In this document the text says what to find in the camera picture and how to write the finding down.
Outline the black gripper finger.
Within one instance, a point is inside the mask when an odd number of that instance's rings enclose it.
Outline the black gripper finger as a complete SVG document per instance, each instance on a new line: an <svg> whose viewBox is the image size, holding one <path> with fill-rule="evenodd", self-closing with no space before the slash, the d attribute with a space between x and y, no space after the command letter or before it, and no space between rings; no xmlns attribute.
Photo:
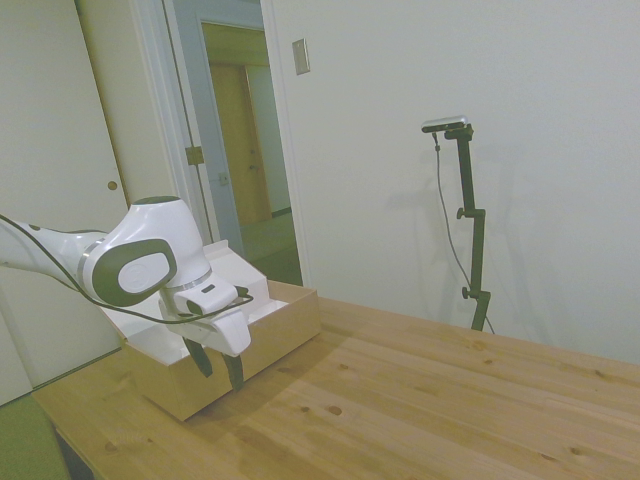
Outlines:
<svg viewBox="0 0 640 480"><path fill-rule="evenodd" d="M227 368L229 381L234 391L239 391L244 386L244 369L242 358L240 356L231 356L225 353L221 354Z"/></svg>
<svg viewBox="0 0 640 480"><path fill-rule="evenodd" d="M205 378L209 378L213 374L213 367L203 346L186 337L183 337L183 342L198 370Z"/></svg>

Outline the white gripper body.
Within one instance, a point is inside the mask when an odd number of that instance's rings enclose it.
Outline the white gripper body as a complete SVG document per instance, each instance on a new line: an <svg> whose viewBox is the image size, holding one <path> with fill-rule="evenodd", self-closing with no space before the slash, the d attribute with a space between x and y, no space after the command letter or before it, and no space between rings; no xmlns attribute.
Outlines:
<svg viewBox="0 0 640 480"><path fill-rule="evenodd" d="M194 288L171 294L160 291L163 317L168 328L201 345L239 356L251 343L241 306L251 301L246 288Z"/></svg>

